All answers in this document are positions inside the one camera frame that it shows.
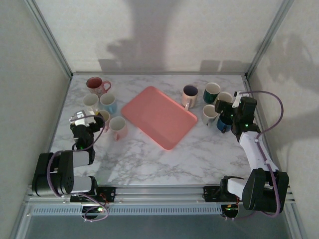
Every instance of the pink mug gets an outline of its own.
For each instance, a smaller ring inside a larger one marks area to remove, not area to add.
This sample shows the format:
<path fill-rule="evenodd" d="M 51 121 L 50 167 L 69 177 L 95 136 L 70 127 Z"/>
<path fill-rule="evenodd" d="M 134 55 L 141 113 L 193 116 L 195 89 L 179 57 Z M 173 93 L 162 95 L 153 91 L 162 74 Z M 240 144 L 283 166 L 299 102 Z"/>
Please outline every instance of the pink mug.
<path fill-rule="evenodd" d="M 104 88 L 105 84 L 109 84 L 110 86 L 107 89 L 105 89 Z M 89 88 L 89 91 L 92 94 L 95 94 L 98 97 L 101 97 L 101 95 L 109 91 L 109 89 L 111 88 L 111 82 L 102 81 L 100 77 L 91 77 L 89 80 L 87 80 L 86 86 Z"/>
<path fill-rule="evenodd" d="M 128 127 L 125 119 L 121 116 L 116 116 L 110 120 L 109 129 L 113 133 L 114 141 L 119 141 L 128 135 Z"/>

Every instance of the navy blue mug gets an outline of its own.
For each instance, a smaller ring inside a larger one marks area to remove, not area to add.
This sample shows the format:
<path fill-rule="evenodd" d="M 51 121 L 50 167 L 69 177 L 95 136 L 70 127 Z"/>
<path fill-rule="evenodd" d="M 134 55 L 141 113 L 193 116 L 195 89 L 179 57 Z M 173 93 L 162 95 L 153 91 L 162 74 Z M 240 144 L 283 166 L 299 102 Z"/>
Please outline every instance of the navy blue mug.
<path fill-rule="evenodd" d="M 221 114 L 217 121 L 217 128 L 222 132 L 228 132 L 231 130 L 231 125 L 233 121 L 230 117 L 226 117 L 224 114 Z"/>

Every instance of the dark green mug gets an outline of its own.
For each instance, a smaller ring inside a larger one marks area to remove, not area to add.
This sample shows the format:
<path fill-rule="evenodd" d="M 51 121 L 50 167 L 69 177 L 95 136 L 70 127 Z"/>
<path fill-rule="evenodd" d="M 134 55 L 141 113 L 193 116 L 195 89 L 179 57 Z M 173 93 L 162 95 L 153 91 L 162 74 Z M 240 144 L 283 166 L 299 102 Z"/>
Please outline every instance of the dark green mug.
<path fill-rule="evenodd" d="M 217 98 L 219 92 L 220 92 L 220 86 L 218 84 L 213 82 L 208 83 L 205 86 L 204 101 L 208 104 L 212 104 Z"/>

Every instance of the mug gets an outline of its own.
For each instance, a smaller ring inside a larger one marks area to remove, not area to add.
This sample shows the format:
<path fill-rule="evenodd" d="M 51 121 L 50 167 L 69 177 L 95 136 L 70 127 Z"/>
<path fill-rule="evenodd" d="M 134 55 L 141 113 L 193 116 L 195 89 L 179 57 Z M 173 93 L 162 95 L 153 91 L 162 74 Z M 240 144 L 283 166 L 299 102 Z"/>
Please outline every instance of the mug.
<path fill-rule="evenodd" d="M 218 84 L 213 82 L 206 84 L 204 91 L 204 101 L 208 104 L 212 104 L 218 96 L 219 92 L 220 86 Z"/>
<path fill-rule="evenodd" d="M 181 104 L 185 107 L 186 111 L 188 110 L 188 108 L 192 108 L 195 106 L 197 95 L 198 88 L 196 86 L 187 85 L 184 87 Z"/>
<path fill-rule="evenodd" d="M 128 135 L 128 127 L 125 119 L 121 116 L 116 116 L 110 120 L 109 129 L 113 132 L 115 141 L 119 141 L 121 138 Z"/>
<path fill-rule="evenodd" d="M 230 93 L 224 91 L 224 92 L 221 92 L 221 93 L 218 94 L 217 100 L 226 101 L 226 102 L 232 103 L 233 102 L 233 96 Z"/>
<path fill-rule="evenodd" d="M 228 132 L 231 129 L 233 121 L 231 118 L 226 117 L 224 114 L 221 114 L 217 121 L 217 128 L 222 132 Z"/>
<path fill-rule="evenodd" d="M 109 84 L 110 86 L 107 89 L 105 89 L 105 84 Z M 98 97 L 101 97 L 101 95 L 109 91 L 109 89 L 111 88 L 111 82 L 102 81 L 100 77 L 91 77 L 86 81 L 86 86 L 87 88 L 89 88 L 89 91 L 92 94 L 96 94 Z"/>
<path fill-rule="evenodd" d="M 117 110 L 115 96 L 112 93 L 105 93 L 100 97 L 102 108 L 110 114 L 114 114 Z"/>
<path fill-rule="evenodd" d="M 215 106 L 213 106 L 213 105 L 204 106 L 203 112 L 201 114 L 201 119 L 203 120 L 203 123 L 205 125 L 210 127 L 211 124 L 217 118 L 217 116 L 218 116 L 218 113 L 215 111 Z"/>
<path fill-rule="evenodd" d="M 87 94 L 83 98 L 83 104 L 90 114 L 95 115 L 99 109 L 99 97 L 95 94 Z"/>
<path fill-rule="evenodd" d="M 109 123 L 110 123 L 110 120 L 111 120 L 110 113 L 107 112 L 107 111 L 104 111 L 104 110 L 99 111 L 99 113 L 101 114 L 101 116 L 105 120 L 105 132 L 107 132 L 108 129 L 109 129 Z"/>

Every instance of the light blue mug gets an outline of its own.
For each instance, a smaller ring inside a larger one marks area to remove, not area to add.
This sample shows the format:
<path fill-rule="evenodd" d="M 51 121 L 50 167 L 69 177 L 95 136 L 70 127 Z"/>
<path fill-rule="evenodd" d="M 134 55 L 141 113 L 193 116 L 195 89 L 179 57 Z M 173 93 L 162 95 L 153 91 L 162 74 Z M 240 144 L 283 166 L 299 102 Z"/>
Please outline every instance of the light blue mug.
<path fill-rule="evenodd" d="M 102 109 L 110 114 L 114 114 L 117 110 L 115 96 L 112 93 L 105 93 L 100 97 Z"/>

